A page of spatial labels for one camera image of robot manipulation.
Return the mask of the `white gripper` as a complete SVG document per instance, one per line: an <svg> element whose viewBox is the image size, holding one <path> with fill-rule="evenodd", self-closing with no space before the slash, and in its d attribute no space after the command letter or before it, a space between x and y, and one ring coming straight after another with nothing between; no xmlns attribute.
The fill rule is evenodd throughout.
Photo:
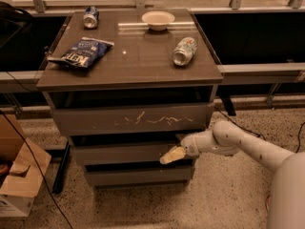
<svg viewBox="0 0 305 229"><path fill-rule="evenodd" d="M180 145L173 146L169 152L163 155L159 161L161 164L169 164L174 161L183 159L185 156L199 156L200 151L195 143L193 135L183 135Z"/></svg>

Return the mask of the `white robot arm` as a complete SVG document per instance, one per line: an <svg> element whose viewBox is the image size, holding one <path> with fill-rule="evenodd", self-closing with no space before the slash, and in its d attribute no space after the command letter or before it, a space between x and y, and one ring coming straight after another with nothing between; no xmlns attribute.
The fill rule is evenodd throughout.
<svg viewBox="0 0 305 229"><path fill-rule="evenodd" d="M229 121L210 130L182 135L160 158L162 164L202 153L234 155L242 151L274 174L267 229L305 229L305 153L294 153L249 135Z"/></svg>

